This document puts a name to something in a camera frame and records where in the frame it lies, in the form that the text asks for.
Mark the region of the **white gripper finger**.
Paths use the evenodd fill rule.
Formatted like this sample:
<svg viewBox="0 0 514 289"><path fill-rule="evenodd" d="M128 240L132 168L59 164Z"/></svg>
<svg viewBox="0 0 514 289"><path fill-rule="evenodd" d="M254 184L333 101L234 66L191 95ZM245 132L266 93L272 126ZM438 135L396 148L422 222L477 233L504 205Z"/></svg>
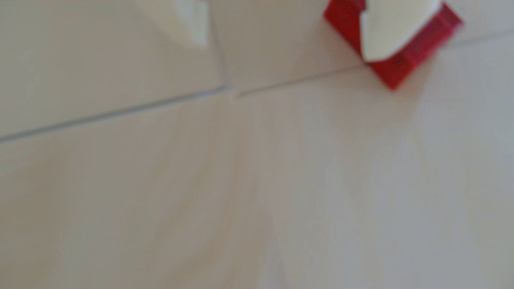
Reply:
<svg viewBox="0 0 514 289"><path fill-rule="evenodd" d="M363 60L384 61L399 52L441 7L441 1L365 1L359 15Z"/></svg>
<svg viewBox="0 0 514 289"><path fill-rule="evenodd" d="M209 49L207 1L134 1L171 41L191 50Z"/></svg>

